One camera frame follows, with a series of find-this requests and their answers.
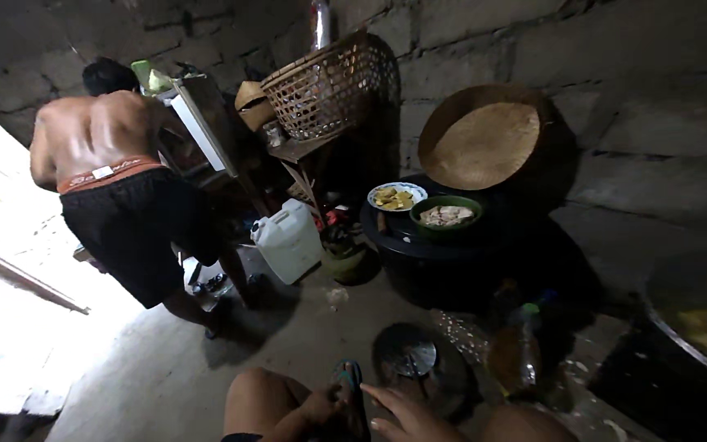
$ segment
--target man's back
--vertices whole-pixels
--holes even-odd
[[[128,90],[99,97],[67,97],[45,105],[38,113],[35,132],[44,131],[39,141],[44,142],[55,167],[55,182],[128,156],[157,158],[151,108],[146,99]]]

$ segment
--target green bowl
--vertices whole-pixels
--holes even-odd
[[[455,205],[460,207],[468,207],[474,211],[474,218],[467,220],[465,223],[455,224],[454,226],[426,226],[422,224],[420,215],[422,212],[430,210],[437,205]],[[431,196],[427,200],[422,200],[411,207],[411,220],[417,225],[419,234],[431,240],[448,240],[464,236],[465,231],[476,224],[482,217],[484,208],[478,201],[465,196]]]

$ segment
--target yellow food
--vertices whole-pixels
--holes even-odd
[[[413,194],[394,187],[384,187],[376,191],[376,205],[386,210],[396,210],[398,208],[413,207]]]

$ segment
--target orange waistband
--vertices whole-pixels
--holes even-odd
[[[67,192],[72,192],[75,190],[93,189],[95,187],[111,184],[122,178],[127,178],[128,176],[133,176],[137,173],[147,171],[155,167],[165,166],[149,155],[128,156],[118,163],[65,179],[56,186],[56,190],[59,191],[59,194],[64,195]],[[102,176],[97,178],[94,175],[94,172],[97,172],[98,175]]]

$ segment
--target straw hat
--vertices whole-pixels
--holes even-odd
[[[548,108],[538,91],[493,84],[448,97],[419,138],[419,163],[447,187],[479,190],[503,182],[525,164]]]
[[[257,81],[243,81],[239,86],[239,92],[236,93],[236,100],[233,105],[237,111],[241,111],[244,106],[247,106],[251,101],[265,97],[266,94],[261,90],[261,85]]]
[[[264,124],[277,118],[274,108],[269,100],[261,100],[260,103],[252,106],[253,101],[266,98],[266,94],[261,90],[261,86],[257,81],[244,81],[239,86],[239,92],[236,94],[236,100],[233,105],[236,107],[239,116],[242,117],[244,123],[255,132]]]

